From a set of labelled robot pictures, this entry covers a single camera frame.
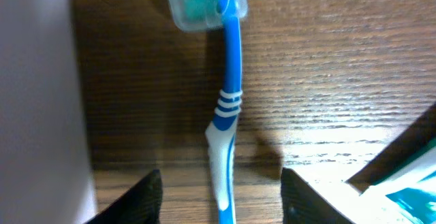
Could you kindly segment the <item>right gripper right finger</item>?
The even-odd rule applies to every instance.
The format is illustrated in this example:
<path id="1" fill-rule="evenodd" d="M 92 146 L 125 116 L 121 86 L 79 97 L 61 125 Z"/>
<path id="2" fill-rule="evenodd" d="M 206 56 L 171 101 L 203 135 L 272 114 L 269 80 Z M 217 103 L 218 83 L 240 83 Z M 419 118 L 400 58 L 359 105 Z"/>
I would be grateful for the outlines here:
<path id="1" fill-rule="evenodd" d="M 352 224 L 294 170 L 281 171 L 283 224 Z"/>

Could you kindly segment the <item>teal toothpaste tube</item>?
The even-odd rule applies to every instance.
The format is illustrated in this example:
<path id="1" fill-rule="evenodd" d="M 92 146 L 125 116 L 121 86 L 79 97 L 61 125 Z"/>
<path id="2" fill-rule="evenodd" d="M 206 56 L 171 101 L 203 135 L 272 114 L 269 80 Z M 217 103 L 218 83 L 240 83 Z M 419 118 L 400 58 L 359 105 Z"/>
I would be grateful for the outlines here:
<path id="1" fill-rule="evenodd" d="M 403 215 L 410 223 L 435 222 L 435 140 L 406 160 L 393 173 L 361 194 L 368 204 L 377 204 Z"/>

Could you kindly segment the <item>blue and white toothbrush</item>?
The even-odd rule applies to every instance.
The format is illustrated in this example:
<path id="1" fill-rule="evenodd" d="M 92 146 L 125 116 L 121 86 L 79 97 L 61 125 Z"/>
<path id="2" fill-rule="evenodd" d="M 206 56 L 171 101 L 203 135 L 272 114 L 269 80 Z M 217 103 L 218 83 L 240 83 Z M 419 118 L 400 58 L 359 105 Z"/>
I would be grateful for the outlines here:
<path id="1" fill-rule="evenodd" d="M 182 31 L 223 29 L 225 70 L 223 86 L 205 131 L 218 222 L 236 224 L 233 177 L 238 118 L 243 102 L 241 20 L 247 0 L 168 0 L 175 25 Z"/>

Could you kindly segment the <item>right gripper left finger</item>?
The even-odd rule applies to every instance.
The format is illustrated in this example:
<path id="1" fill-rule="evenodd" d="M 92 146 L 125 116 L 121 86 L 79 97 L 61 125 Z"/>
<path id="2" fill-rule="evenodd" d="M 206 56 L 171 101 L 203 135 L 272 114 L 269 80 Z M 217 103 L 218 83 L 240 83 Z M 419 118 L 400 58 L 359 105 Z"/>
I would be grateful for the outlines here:
<path id="1" fill-rule="evenodd" d="M 159 224 L 161 173 L 153 170 L 86 224 Z"/>

